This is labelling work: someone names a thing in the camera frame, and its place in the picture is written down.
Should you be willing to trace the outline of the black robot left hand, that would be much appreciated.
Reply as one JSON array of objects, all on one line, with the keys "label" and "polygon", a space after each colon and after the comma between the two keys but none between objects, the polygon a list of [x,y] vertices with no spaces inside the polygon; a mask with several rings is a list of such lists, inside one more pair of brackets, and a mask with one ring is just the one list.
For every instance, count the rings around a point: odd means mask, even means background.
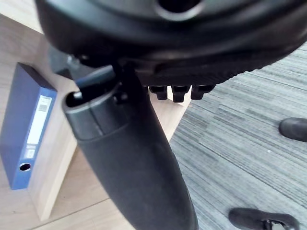
[{"label": "black robot left hand", "polygon": [[200,100],[307,40],[304,0],[37,0],[62,109],[98,180],[137,230],[196,230],[178,161],[150,101]]}]

